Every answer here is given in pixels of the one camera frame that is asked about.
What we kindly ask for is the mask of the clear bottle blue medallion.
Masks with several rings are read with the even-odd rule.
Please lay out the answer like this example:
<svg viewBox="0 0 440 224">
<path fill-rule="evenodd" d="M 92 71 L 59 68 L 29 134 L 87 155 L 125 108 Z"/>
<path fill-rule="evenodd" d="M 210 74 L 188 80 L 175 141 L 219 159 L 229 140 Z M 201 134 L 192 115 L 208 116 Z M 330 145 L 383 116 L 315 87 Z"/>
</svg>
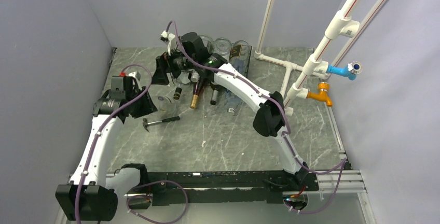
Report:
<svg viewBox="0 0 440 224">
<path fill-rule="evenodd" d="M 158 102 L 158 106 L 157 106 L 158 110 L 163 112 L 171 110 L 173 106 L 173 101 L 169 97 L 165 95 L 158 95 L 156 96 L 156 98 Z"/>
</svg>

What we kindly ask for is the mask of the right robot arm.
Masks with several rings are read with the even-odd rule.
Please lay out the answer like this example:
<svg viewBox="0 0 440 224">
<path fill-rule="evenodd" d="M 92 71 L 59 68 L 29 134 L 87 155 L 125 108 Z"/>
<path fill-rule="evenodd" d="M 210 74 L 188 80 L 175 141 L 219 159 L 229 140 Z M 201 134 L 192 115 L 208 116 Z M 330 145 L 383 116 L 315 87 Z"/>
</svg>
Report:
<svg viewBox="0 0 440 224">
<path fill-rule="evenodd" d="M 167 50 L 156 57 L 152 83 L 168 85 L 171 79 L 178 79 L 184 72 L 189 72 L 198 75 L 197 81 L 202 84 L 210 82 L 229 90 L 253 110 L 254 130 L 274 140 L 282 168 L 288 173 L 287 186 L 292 190 L 304 186 L 310 169 L 290 139 L 291 129 L 282 95 L 277 91 L 271 93 L 251 82 L 228 60 L 210 51 L 195 32 L 179 36 L 165 30 L 160 40 L 167 44 Z"/>
</svg>

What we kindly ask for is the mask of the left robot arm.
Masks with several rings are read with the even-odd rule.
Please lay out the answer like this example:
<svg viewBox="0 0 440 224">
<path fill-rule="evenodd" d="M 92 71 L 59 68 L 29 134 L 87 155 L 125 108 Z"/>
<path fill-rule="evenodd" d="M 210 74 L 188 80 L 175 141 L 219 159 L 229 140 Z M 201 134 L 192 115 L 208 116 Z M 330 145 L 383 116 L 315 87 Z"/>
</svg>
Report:
<svg viewBox="0 0 440 224">
<path fill-rule="evenodd" d="M 93 107 L 92 127 L 80 163 L 66 184 L 58 185 L 56 199 L 69 221 L 111 221 L 118 202 L 128 191 L 144 192 L 149 186 L 145 165 L 129 163 L 107 178 L 113 146 L 128 117 L 157 111 L 135 72 L 111 78 L 111 88 Z"/>
</svg>

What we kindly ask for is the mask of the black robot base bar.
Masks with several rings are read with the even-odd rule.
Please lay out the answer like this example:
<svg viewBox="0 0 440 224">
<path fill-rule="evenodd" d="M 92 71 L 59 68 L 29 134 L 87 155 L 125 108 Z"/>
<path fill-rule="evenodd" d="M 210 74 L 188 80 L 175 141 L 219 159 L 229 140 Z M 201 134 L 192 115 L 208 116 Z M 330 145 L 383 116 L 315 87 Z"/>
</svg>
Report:
<svg viewBox="0 0 440 224">
<path fill-rule="evenodd" d="M 152 186 L 129 190 L 152 206 L 188 203 L 265 202 L 282 204 L 291 195 L 319 190 L 317 176 L 283 170 L 223 172 L 150 172 Z"/>
</svg>

